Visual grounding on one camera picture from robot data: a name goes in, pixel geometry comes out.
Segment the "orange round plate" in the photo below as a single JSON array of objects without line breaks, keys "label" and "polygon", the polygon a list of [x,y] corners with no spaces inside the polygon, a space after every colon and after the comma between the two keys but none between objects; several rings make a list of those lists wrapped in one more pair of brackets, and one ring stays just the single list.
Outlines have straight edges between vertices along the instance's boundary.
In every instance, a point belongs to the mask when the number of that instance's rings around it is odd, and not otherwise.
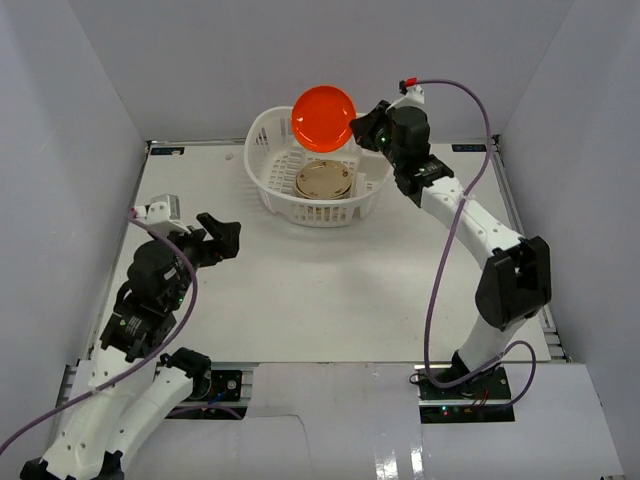
[{"label": "orange round plate", "polygon": [[329,153],[352,137],[350,122],[356,118],[351,97],[331,85],[314,86],[295,102],[291,126],[295,139],[305,149]]}]

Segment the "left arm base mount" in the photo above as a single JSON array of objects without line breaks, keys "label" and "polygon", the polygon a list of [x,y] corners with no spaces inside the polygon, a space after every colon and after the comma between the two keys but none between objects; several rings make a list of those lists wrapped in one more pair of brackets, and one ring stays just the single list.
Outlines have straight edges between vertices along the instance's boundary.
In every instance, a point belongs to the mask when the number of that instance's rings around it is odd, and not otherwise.
[{"label": "left arm base mount", "polygon": [[241,420],[248,408],[242,370],[212,370],[195,394],[175,407],[168,417],[191,420]]}]

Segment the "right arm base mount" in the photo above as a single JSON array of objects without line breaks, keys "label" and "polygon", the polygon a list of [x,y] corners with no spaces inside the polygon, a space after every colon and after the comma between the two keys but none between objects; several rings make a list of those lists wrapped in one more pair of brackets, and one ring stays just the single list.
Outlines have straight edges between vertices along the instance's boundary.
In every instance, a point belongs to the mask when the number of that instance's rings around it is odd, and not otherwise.
[{"label": "right arm base mount", "polygon": [[418,389],[423,425],[511,423],[515,421],[510,384],[503,366],[449,389],[433,385],[423,370],[409,378]]}]

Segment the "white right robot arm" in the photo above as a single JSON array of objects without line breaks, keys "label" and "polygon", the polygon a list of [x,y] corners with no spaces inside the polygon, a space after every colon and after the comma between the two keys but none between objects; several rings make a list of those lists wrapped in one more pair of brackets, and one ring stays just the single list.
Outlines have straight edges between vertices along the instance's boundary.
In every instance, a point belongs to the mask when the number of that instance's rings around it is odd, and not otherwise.
[{"label": "white right robot arm", "polygon": [[423,375],[439,389],[475,398],[488,385],[485,371],[512,349],[516,332],[551,300],[549,245],[503,225],[470,197],[453,170],[432,154],[422,109],[382,101],[352,120],[350,128],[358,146],[390,163],[401,193],[448,228],[445,245],[459,241],[482,270],[475,292],[478,318],[469,336],[448,369]]}]

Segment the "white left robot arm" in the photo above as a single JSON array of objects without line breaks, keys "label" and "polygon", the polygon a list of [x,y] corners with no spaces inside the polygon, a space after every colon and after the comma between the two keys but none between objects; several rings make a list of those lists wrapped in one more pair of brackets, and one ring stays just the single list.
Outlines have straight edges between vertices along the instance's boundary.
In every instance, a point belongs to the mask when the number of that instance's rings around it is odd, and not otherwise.
[{"label": "white left robot arm", "polygon": [[134,251],[126,280],[92,355],[86,393],[68,401],[71,414],[39,458],[27,461],[22,479],[122,479],[140,447],[181,402],[205,396],[211,360],[180,348],[166,353],[184,328],[198,293],[200,268],[233,259],[239,222],[208,213],[199,228],[134,213],[150,235]]}]

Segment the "beige round floral plate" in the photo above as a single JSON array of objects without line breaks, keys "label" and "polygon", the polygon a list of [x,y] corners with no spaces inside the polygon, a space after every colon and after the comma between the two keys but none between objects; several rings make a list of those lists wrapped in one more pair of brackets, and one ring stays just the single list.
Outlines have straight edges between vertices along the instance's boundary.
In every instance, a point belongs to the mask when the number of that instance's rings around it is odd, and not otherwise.
[{"label": "beige round floral plate", "polygon": [[310,200],[336,200],[351,190],[353,176],[349,168],[334,160],[314,160],[296,175],[294,191]]}]

